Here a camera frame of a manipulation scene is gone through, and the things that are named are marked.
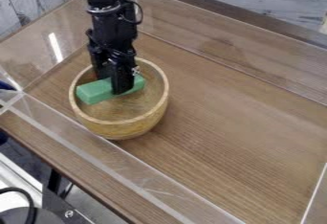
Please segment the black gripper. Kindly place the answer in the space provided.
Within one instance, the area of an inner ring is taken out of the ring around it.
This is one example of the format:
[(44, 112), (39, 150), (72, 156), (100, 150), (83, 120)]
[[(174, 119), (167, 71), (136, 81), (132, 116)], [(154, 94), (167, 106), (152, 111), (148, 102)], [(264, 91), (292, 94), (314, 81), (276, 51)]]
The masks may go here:
[(85, 33), (94, 71), (98, 79), (111, 76), (112, 92), (120, 95), (134, 88), (134, 41), (140, 21), (134, 6), (88, 7), (87, 12), (92, 18), (92, 28)]

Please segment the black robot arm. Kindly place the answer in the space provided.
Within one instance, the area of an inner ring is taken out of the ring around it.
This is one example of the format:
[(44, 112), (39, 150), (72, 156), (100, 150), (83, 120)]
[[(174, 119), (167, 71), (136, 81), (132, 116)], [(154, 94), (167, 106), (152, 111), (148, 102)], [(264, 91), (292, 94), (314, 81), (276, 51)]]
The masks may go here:
[(120, 95), (134, 89), (138, 25), (134, 0), (87, 0), (92, 28), (87, 30), (88, 52), (98, 79), (110, 79)]

